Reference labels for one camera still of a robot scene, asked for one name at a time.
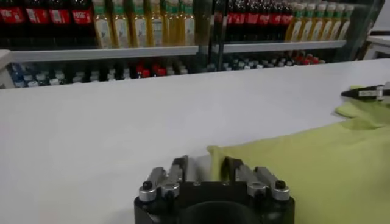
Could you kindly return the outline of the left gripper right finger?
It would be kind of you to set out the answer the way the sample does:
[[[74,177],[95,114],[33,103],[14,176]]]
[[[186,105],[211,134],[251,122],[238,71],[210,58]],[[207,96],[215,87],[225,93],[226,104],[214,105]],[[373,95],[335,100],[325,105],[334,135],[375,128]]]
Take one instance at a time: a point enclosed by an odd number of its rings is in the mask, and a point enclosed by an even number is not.
[[[246,183],[249,196],[264,195],[277,201],[289,200],[288,185],[273,175],[267,167],[257,166],[251,170],[240,159],[226,157],[225,168],[230,182]]]

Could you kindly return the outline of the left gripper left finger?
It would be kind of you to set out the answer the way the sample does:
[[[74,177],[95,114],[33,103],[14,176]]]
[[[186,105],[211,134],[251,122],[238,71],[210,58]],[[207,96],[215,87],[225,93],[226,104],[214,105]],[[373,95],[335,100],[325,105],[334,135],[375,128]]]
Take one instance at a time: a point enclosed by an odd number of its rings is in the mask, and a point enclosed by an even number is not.
[[[153,168],[147,180],[139,188],[139,200],[150,203],[159,195],[166,197],[169,193],[173,193],[173,197],[176,198],[179,195],[180,183],[187,179],[187,168],[187,155],[175,158],[168,172],[163,167]]]

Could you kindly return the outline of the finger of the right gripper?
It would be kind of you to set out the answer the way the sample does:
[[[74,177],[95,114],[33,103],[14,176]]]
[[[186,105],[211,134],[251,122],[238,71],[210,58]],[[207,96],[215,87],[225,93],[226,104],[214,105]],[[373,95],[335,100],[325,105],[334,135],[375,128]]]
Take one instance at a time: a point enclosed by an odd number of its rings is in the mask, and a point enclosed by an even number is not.
[[[381,103],[389,103],[389,82],[383,85],[354,88],[341,93],[342,97],[356,100],[375,100]]]

